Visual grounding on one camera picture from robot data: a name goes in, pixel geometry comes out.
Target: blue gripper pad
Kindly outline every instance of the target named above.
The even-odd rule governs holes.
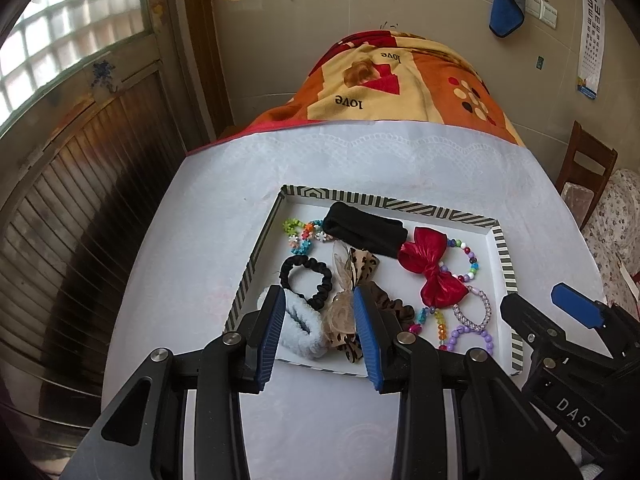
[[[382,365],[380,363],[380,346],[376,341],[376,335],[369,320],[367,307],[357,287],[353,293],[353,315],[356,319],[356,332],[362,345],[364,364],[367,367],[367,375],[377,391],[382,389]]]
[[[258,384],[260,384],[260,391],[264,390],[264,385],[271,379],[273,362],[276,359],[278,341],[280,340],[282,322],[284,321],[285,304],[284,290],[281,288],[273,305],[267,329],[264,331],[262,341],[260,342],[258,366],[255,373],[256,380]]]
[[[558,283],[551,290],[551,301],[587,328],[600,328],[604,325],[598,306],[564,283]]]

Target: light switch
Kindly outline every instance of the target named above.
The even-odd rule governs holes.
[[[541,0],[524,0],[525,10],[529,14],[533,14],[536,18],[540,18]]]
[[[551,28],[556,28],[558,22],[558,11],[545,0],[524,0],[525,10],[546,23]]]
[[[542,10],[540,11],[540,20],[551,28],[556,28],[558,22],[558,11],[555,10],[549,2],[542,0]]]

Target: polka dot print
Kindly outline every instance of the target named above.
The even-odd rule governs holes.
[[[471,88],[469,83],[464,80],[458,80],[455,77],[449,77],[447,79],[450,85],[455,86],[453,89],[453,93],[459,99],[462,99],[462,107],[469,112],[470,114],[475,113],[476,117],[481,121],[489,121],[493,126],[497,126],[495,121],[489,117],[489,110],[486,105],[482,102],[480,98],[480,94],[475,88]],[[463,91],[458,85],[462,85],[468,92]]]

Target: eye chart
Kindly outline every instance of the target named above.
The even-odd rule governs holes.
[[[582,38],[578,61],[578,90],[595,99],[604,52],[604,2],[582,0]]]

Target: brown scrunchie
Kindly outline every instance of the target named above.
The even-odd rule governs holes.
[[[391,300],[389,295],[382,290],[376,282],[369,282],[369,288],[371,295],[376,305],[380,310],[389,310],[393,312],[402,327],[402,330],[406,332],[409,327],[414,323],[414,308],[411,305],[402,305],[402,300]]]

